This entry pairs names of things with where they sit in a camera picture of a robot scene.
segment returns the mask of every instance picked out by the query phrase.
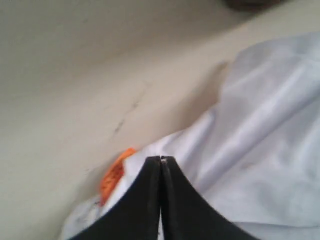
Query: white wall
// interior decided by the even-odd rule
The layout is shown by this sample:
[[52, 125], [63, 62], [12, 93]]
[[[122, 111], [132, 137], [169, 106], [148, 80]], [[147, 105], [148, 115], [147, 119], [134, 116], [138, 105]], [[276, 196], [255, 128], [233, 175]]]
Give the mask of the white wall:
[[0, 239], [53, 240], [108, 163], [185, 128], [222, 63], [320, 30], [320, 1], [250, 16], [218, 0], [0, 2]]

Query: wrinkled white sheet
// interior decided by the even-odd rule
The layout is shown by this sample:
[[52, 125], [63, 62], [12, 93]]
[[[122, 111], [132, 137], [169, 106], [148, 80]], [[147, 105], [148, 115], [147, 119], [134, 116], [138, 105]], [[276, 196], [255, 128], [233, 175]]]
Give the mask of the wrinkled white sheet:
[[128, 158], [107, 204], [99, 208], [91, 199], [79, 206], [61, 239], [106, 214], [148, 156], [174, 156], [213, 208], [261, 240], [319, 240], [320, 33], [239, 54], [219, 104]]

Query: white cloth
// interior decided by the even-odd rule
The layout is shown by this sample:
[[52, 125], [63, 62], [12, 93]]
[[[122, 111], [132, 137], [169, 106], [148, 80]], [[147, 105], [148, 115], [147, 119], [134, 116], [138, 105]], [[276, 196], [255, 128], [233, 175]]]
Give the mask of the white cloth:
[[[149, 156], [174, 156], [214, 209], [261, 240], [319, 240], [320, 34], [239, 54], [220, 103], [190, 128], [128, 158], [97, 218], [124, 195]], [[67, 222], [63, 233], [68, 229]]]

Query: orange object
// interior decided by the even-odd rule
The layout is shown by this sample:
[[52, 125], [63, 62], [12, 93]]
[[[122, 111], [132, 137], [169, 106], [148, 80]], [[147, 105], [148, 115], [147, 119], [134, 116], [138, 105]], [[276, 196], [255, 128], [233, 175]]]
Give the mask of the orange object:
[[124, 160], [136, 153], [134, 148], [128, 148], [124, 153], [122, 153], [108, 169], [102, 178], [100, 183], [100, 205], [103, 206], [108, 201], [109, 197], [115, 190], [120, 179], [125, 174]]

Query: dark object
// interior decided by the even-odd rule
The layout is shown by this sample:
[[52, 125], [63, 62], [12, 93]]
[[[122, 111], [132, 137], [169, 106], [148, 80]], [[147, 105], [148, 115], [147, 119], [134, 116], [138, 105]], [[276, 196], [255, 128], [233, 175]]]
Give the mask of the dark object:
[[149, 157], [108, 214], [72, 240], [256, 240], [217, 213], [190, 185], [173, 157]]
[[224, 0], [226, 4], [237, 11], [258, 12], [285, 0]]

